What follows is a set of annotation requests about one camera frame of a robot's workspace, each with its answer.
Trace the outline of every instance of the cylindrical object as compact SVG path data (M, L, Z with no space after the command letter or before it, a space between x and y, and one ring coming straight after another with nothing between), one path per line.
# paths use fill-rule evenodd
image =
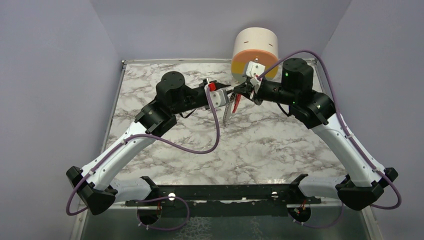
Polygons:
M262 27L250 27L237 35L231 60L231 73L234 77L232 85L237 86L245 81L242 74L250 61L265 65L265 68L278 61L278 40L275 33ZM266 79L272 80L277 71L276 67L267 73Z

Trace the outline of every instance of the purple cable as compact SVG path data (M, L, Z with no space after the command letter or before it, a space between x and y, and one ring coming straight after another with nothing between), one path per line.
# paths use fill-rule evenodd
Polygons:
M329 224L324 225L324 226L314 226L314 225L309 225L309 224L307 224L307 223L303 223L303 224L302 224L302 222L297 221L297 220L295 220L294 222L295 222L295 223L297 223L297 224L299 224L299 225L302 225L303 227L307 227L307 228L311 228L311 229L326 229L326 228L330 228L330 227L332 227L332 226L336 225L337 223L339 223L339 222L340 222L340 220L342 219L342 216L343 216L343 213L344 213L344 212L345 212L345 208L344 208L344 204L343 204L343 202L342 202L342 203L341 203L341 210L340 210L340 214L338 215L338 217L336 218L336 220L334 220L332 223L329 223Z
M159 140L161 142L164 142L166 144L169 144L173 147L176 147L177 149L181 149L183 151L192 153L192 154L208 154L210 152L212 152L213 150L215 150L218 147L218 144L220 142L220 123L218 121L218 116L217 116L217 112L215 111L214 108L214 104L212 103L211 100L211 96L210 93L211 90L209 89L209 87L206 88L206 98L207 98L207 103L209 104L210 110L212 111L212 115L213 115L213 120L215 121L215 126L216 126L216 139L215 139L215 144L212 146L212 148L206 150L206 151L198 151L198 150L192 150L192 149L188 149L185 148L183 146L180 146L178 144L175 144L169 140L163 139L161 137L155 136L155 135L151 135L151 134L135 134L132 135L126 139L124 139L124 142L128 142L131 141L132 139L136 139L136 138L151 138L151 139L156 139ZM114 152L116 152L116 150L118 150L120 147L122 147L124 144L122 142L118 143L118 145L116 145L114 148L112 148L112 150L110 150L100 161L98 161L98 163L92 168L90 169L91 172L95 172ZM86 174L79 182L78 184L73 188L67 203L66 203L66 214L69 216L74 216L77 214L80 214L82 212L84 212L85 210L87 210L87 207L84 207L83 209L80 209L76 212L71 212L70 207L71 207L71 202L72 199L74 198L75 194L77 193L77 190L80 189L81 185L90 177L91 175L88 173Z
M335 105L335 114L337 116L337 119L338 119L341 127L343 128L343 131L346 134L346 136L350 136L351 133L349 132L348 127L346 126L345 122L343 121L342 114L341 114L340 109L339 109L339 104L338 104L338 101L337 101L337 98L336 98L336 94L333 91L333 84L332 84L332 81L330 79L330 75L329 75L329 72L327 70L327 67L324 64L324 61L322 60L322 58L318 54L316 54L315 52L310 51L310 50L299 50L299 51L295 51L293 53L290 53L289 55L285 56L284 58L281 58L276 63L274 63L274 65L272 65L267 70L265 70L257 78L258 79L263 78L273 68L277 67L282 62L284 62L284 60L290 58L291 56L293 56L295 54L299 54L299 53L309 53L309 54L313 55L316 59L318 59L319 63L322 66L322 69L324 71L325 77L327 78L328 87L330 89L330 92L331 92L331 95L332 95L332 98L333 98L333 102L334 102L334 105ZM374 207L374 208L384 209L384 210L397 209L402 203L401 193L398 191L398 189L393 184L393 182L384 173L382 173L380 170L377 170L377 167L371 162L371 160L368 158L368 156L365 154L365 152L361 149L361 147L358 145L358 143L355 141L355 139L353 137L349 137L349 140L353 144L355 149L359 152L359 154L363 157L365 162L390 185L390 187L393 189L394 193L397 196L397 203L393 206L379 206L379 205L375 205L375 204L371 204L371 206Z
M144 226L147 229L154 229L154 230L160 230L160 231L175 231L175 230L178 230L178 229L184 227L184 225L186 225L189 222L190 208L189 208L189 205L187 204L187 202L184 199L182 199L181 197L178 197L178 196L162 196L162 197L149 199L149 200L138 200L138 202L139 203L151 203L151 202L156 202L156 201L160 201L160 200L164 200L164 199L178 199L178 200L180 200L185 205L185 208L187 209L187 216L185 217L185 220L180 225L174 226L174 227L171 227L171 228L150 226L150 225L145 225L144 223L142 223L142 221L140 220L139 211L137 211L137 220L139 221L138 226Z

